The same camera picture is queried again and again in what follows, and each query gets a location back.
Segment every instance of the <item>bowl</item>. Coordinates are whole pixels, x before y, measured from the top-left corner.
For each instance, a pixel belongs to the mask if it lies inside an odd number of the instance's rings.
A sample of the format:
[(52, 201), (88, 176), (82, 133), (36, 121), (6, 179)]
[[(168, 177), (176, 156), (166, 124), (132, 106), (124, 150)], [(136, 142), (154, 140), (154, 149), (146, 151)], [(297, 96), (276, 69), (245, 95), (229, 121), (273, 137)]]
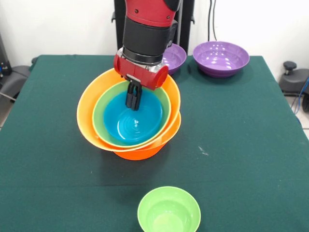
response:
[[(128, 85), (128, 81), (121, 82), (105, 91), (97, 101), (92, 117), (100, 139), (123, 148), (140, 146), (154, 139), (166, 126), (171, 113), (169, 97), (162, 88), (144, 89), (139, 110), (128, 109), (125, 104)], [(140, 121), (138, 127), (134, 127), (136, 119)]]
[(95, 104), (98, 101), (99, 97), (102, 95), (102, 93), (104, 93), (113, 85), (124, 81), (126, 80), (121, 78), (120, 75), (115, 71), (115, 69), (106, 71), (105, 73), (98, 76), (95, 80), (93, 80), (90, 85), (85, 89), (77, 106), (76, 117), (79, 130), (88, 142), (103, 150), (113, 152), (134, 151), (147, 147), (148, 145), (156, 143), (157, 141), (161, 141), (162, 137), (167, 133), (167, 131), (169, 131), (169, 129), (175, 122), (180, 109), (181, 99), (179, 89), (173, 78), (171, 78), (171, 76), (168, 76), (163, 83), (162, 88), (169, 96), (169, 100), (171, 102), (171, 114), (169, 117), (169, 121), (165, 128), (162, 130), (162, 132), (155, 139), (142, 146), (127, 149), (110, 145), (101, 140), (96, 134), (92, 126), (92, 113)]
[(235, 75), (250, 60), (249, 54), (243, 48), (217, 41), (198, 45), (193, 51), (193, 57), (205, 74), (215, 78)]
[(161, 140), (158, 140), (147, 147), (144, 147), (139, 150), (135, 151), (125, 151), (125, 152), (114, 152), (116, 155), (120, 156), (121, 158), (127, 160), (143, 160), (148, 159), (155, 154), (157, 154), (164, 146), (168, 143), (178, 132), (182, 119), (181, 115), (178, 112), (176, 121), (172, 125), (172, 127), (162, 136)]
[(170, 186), (148, 192), (139, 204), (137, 215), (145, 232), (195, 232), (201, 221), (194, 197)]
[(178, 71), (186, 59), (187, 54), (185, 50), (174, 43), (163, 54), (163, 63), (169, 67), (169, 75), (173, 75)]

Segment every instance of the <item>purple bowl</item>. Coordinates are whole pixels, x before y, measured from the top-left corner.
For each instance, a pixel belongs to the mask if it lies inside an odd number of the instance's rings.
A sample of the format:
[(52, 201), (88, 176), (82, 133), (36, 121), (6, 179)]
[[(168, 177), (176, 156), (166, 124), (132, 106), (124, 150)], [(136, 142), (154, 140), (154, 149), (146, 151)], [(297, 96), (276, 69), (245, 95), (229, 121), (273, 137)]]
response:
[(169, 67), (169, 75), (173, 75), (185, 62), (187, 54), (177, 44), (172, 44), (163, 54), (163, 63)]
[(197, 46), (193, 57), (199, 68), (207, 75), (225, 78), (235, 75), (250, 60), (243, 48), (227, 42), (206, 42)]

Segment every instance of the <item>black cylindrical joint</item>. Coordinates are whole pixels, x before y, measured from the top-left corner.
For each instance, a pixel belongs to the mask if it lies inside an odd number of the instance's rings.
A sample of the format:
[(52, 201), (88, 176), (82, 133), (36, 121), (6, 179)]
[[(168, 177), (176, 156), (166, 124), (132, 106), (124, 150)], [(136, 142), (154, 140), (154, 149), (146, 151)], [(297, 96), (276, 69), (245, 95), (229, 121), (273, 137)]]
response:
[(124, 49), (124, 55), (131, 59), (135, 59), (136, 57), (132, 55), (137, 54), (137, 56), (145, 56), (148, 60), (151, 60), (151, 57), (155, 57), (155, 60), (160, 57), (162, 60), (169, 42), (169, 35), (170, 27), (151, 27), (126, 17), (123, 44), (127, 52)]
[(123, 47), (123, 54), (125, 58), (127, 58), (128, 60), (135, 62), (137, 64), (142, 64), (142, 65), (157, 65), (161, 63), (163, 59), (163, 55), (159, 55), (159, 56), (141, 55), (141, 54), (130, 51), (125, 46)]

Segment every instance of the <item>white wall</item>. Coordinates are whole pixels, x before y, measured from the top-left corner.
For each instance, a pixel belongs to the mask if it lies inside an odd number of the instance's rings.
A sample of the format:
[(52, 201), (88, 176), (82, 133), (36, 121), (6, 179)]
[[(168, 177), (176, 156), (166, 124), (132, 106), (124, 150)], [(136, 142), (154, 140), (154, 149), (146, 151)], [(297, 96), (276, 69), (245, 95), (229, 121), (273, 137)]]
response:
[(113, 0), (0, 0), (0, 32), (12, 65), (40, 54), (115, 54)]
[[(209, 0), (196, 0), (189, 54), (207, 40)], [(276, 78), (285, 60), (309, 67), (309, 1), (217, 0), (218, 40), (263, 55)], [(40, 54), (116, 52), (113, 0), (0, 0), (0, 32), (13, 65)]]

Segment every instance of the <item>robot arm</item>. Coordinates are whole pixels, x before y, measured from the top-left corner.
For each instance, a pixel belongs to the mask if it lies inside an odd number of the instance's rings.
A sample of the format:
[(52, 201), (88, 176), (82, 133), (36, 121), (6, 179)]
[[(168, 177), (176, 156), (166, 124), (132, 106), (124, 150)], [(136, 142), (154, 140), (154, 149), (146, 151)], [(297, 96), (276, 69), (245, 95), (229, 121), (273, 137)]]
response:
[(115, 55), (114, 67), (130, 81), (128, 108), (138, 110), (142, 86), (155, 90), (168, 75), (162, 59), (174, 38), (174, 17), (180, 3), (181, 0), (126, 0), (123, 47)]

